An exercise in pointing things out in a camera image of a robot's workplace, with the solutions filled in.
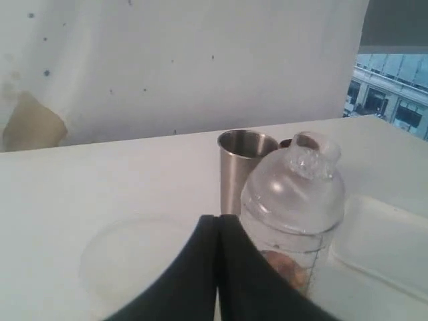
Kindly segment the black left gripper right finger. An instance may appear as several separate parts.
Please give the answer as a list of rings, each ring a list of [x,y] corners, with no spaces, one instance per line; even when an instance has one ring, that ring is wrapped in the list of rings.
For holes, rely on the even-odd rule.
[[[218,217],[217,284],[222,320],[330,320],[262,257],[234,215]]]

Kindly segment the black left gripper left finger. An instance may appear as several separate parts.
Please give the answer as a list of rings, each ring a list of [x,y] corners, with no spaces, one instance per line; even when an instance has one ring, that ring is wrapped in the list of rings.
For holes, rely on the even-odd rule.
[[[218,218],[203,215],[161,276],[108,320],[213,320],[217,296]]]

